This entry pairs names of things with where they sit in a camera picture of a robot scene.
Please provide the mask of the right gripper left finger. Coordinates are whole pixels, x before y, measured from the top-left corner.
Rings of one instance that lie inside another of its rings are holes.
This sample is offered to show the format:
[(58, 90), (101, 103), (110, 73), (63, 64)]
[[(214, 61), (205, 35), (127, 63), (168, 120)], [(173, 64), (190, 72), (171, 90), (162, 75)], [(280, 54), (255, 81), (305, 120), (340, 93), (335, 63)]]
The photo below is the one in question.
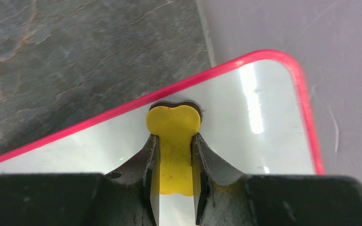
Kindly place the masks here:
[(101, 177), (101, 226), (157, 226), (159, 223), (159, 138), (150, 135), (140, 151)]

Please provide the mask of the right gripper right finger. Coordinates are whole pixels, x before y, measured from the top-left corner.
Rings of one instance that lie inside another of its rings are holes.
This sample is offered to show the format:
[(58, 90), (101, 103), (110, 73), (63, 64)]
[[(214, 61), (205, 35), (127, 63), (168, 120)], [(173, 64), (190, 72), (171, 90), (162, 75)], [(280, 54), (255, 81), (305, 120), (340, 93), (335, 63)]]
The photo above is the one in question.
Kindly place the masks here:
[(216, 154), (200, 133), (192, 137), (191, 154), (196, 225), (253, 225), (248, 175)]

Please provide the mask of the yellow bone-shaped eraser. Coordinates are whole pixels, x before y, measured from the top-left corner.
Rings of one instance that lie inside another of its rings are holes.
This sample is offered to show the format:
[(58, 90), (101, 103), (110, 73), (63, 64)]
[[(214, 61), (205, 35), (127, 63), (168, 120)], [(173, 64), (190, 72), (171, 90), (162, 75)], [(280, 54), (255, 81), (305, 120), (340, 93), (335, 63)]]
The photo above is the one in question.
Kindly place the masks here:
[(202, 119), (193, 101), (159, 101), (150, 107), (146, 126), (159, 138), (160, 194), (193, 195), (191, 142)]

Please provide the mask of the pink-framed whiteboard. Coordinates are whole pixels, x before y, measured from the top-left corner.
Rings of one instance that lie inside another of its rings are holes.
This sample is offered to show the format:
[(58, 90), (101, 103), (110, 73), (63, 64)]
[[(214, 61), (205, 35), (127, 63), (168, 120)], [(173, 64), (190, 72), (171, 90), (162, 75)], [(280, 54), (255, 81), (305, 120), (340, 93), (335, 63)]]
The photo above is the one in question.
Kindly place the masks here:
[(322, 173), (304, 74), (290, 56), (259, 50), (0, 156), (0, 174), (101, 172), (147, 140), (156, 101), (193, 100), (209, 146), (247, 173)]

